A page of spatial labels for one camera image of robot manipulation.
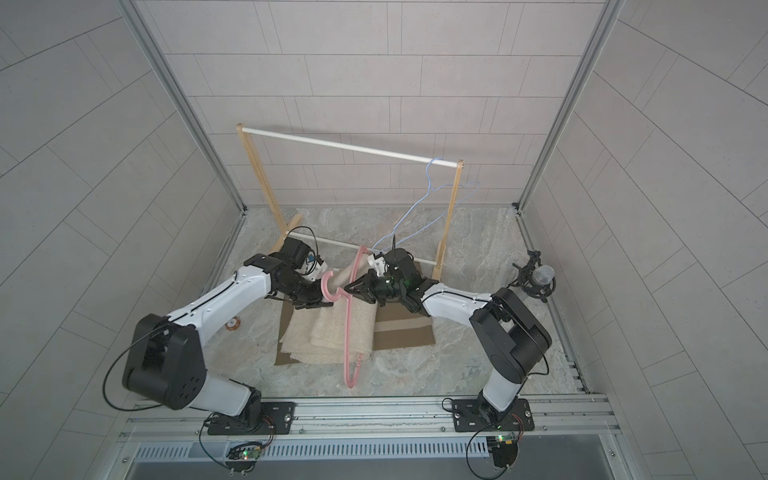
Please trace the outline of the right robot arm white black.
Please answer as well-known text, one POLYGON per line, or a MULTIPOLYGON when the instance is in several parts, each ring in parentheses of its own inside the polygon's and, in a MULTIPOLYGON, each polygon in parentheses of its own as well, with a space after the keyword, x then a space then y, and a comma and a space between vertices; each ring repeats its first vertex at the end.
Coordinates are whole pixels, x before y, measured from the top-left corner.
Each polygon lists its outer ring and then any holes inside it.
POLYGON ((472 293, 424 276, 402 248, 369 257, 369 269, 344 286, 369 304, 398 302, 412 313, 472 328, 492 370, 478 395, 477 414, 498 425, 509 414, 527 378, 552 345, 546 328, 510 289, 472 293))

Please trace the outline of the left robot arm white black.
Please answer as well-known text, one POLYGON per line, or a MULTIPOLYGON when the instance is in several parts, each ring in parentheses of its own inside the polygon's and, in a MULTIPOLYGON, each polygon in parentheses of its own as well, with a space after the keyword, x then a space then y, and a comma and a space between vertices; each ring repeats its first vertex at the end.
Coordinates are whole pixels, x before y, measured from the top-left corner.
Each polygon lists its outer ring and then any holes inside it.
POLYGON ((172 410, 201 409, 255 428, 262 423, 261 393, 210 374, 203 347, 251 304, 281 297, 295 309, 328 306, 319 277, 325 262, 304 242, 256 254, 222 284, 165 316, 149 314, 134 330, 122 375, 125 389, 172 410))

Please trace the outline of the pink plastic hanger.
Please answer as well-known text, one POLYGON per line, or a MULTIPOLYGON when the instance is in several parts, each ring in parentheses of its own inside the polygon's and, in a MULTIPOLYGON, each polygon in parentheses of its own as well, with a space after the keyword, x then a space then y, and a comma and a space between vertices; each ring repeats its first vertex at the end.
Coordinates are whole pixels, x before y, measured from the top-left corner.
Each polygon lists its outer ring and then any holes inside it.
POLYGON ((334 320, 332 322, 321 323, 321 325, 323 326, 323 329, 321 330, 321 334, 320 334, 320 345, 323 348, 341 350, 343 352, 343 357, 342 357, 343 379, 344 379, 345 385, 349 389, 352 389, 357 384, 360 367, 361 367, 361 361, 362 361, 362 355, 358 354, 355 362, 355 368, 354 369, 350 368, 350 352, 351 352, 351 345, 352 345, 351 324, 352 324, 353 296, 345 292, 344 287, 339 287, 336 289, 335 292, 331 292, 329 290, 328 282, 333 276, 334 276, 333 271, 325 272, 321 276, 320 278, 321 291, 323 293, 325 300, 332 301, 333 306, 335 306, 342 299, 346 301, 344 330, 341 333, 341 330, 340 330, 341 323, 337 320, 334 320))

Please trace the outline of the beige scarf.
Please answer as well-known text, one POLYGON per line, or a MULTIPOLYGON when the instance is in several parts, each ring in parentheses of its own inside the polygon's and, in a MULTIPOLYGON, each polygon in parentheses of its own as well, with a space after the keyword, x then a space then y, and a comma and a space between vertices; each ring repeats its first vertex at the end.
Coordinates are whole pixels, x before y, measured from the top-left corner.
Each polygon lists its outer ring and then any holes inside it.
POLYGON ((285 304, 281 311, 277 366, 291 363, 340 364, 366 360, 373 351, 376 304, 345 298, 330 307, 296 310, 285 304))

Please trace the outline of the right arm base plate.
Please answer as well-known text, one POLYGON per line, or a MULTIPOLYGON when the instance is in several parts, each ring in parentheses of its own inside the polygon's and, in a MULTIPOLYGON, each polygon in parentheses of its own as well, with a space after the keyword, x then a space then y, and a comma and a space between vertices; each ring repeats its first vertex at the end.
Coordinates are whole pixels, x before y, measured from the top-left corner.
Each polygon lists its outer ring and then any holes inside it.
POLYGON ((535 429, 529 403, 523 398, 514 400, 503 412, 497 411, 482 396, 476 399, 445 398, 441 407, 451 414, 454 430, 460 433, 476 432, 481 428, 513 432, 535 429))

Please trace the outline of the brown striped scarf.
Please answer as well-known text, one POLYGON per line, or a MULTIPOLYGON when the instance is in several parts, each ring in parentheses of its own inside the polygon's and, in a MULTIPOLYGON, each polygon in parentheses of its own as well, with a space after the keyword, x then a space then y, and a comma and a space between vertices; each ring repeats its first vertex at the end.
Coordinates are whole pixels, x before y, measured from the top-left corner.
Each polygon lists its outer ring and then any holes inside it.
POLYGON ((380 350, 429 346, 434 343, 431 318, 411 313, 398 303, 378 307, 372 353, 380 350))

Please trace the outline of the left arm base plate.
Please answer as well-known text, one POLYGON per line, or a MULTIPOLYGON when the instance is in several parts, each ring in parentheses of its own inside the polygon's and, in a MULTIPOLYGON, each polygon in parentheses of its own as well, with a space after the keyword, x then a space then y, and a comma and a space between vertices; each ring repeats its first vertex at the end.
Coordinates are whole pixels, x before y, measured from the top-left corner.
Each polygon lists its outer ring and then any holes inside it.
POLYGON ((296 409, 295 402, 257 399, 245 406, 237 416, 214 413, 204 422, 208 435, 287 435, 290 433, 296 409))

